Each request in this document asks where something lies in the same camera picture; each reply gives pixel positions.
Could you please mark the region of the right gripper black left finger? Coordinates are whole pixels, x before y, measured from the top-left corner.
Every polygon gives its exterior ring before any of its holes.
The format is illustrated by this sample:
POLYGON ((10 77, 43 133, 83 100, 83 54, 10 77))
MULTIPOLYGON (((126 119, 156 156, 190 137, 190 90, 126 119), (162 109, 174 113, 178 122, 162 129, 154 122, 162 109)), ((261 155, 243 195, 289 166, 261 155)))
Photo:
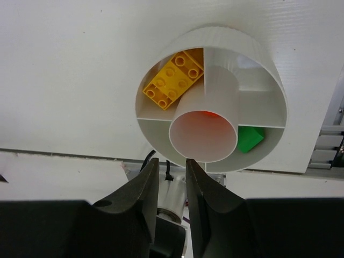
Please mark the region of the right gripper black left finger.
POLYGON ((1 257, 148 257, 154 242, 159 161, 122 187, 84 200, 1 202, 1 257))

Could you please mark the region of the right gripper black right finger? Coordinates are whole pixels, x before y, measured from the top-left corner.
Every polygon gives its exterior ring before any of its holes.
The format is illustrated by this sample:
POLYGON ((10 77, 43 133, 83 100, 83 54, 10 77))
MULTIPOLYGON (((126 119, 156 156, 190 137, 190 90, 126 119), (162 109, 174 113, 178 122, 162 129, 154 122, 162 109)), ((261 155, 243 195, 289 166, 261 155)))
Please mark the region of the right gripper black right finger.
POLYGON ((186 186, 194 257, 343 257, 342 198, 243 199, 193 159, 186 186))

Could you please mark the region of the green square lego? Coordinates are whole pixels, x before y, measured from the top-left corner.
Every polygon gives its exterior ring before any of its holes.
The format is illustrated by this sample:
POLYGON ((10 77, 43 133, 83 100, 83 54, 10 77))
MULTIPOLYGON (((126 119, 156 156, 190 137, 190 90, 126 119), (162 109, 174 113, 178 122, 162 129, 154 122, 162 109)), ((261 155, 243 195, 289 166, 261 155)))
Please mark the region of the green square lego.
POLYGON ((237 148, 248 153, 265 138, 264 128, 239 126, 237 148))

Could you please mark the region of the orange lego piece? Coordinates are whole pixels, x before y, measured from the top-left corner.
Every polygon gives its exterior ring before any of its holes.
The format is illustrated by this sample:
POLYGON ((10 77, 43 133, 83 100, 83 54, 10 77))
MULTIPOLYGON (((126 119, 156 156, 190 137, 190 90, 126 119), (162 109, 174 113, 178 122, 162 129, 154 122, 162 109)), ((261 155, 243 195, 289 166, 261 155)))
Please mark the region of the orange lego piece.
POLYGON ((213 113, 213 112, 203 111, 202 113, 209 116, 209 117, 219 117, 218 114, 213 113))

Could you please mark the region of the yellow long lego brick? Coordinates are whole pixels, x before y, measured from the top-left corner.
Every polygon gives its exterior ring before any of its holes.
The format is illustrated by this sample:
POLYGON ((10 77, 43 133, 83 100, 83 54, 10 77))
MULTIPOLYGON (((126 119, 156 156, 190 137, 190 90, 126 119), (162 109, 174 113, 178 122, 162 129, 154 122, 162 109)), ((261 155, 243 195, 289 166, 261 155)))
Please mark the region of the yellow long lego brick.
POLYGON ((203 75, 204 67, 180 51, 167 61, 142 92, 158 107, 167 110, 203 75))

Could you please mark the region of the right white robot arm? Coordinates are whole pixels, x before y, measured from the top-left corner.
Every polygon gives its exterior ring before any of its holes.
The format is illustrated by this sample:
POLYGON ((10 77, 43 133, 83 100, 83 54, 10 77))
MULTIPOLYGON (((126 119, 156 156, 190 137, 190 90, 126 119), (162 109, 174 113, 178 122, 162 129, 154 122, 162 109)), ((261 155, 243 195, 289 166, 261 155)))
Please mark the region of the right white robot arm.
POLYGON ((244 199, 192 159, 185 180, 146 161, 118 190, 83 200, 1 202, 1 257, 343 257, 342 198, 244 199))

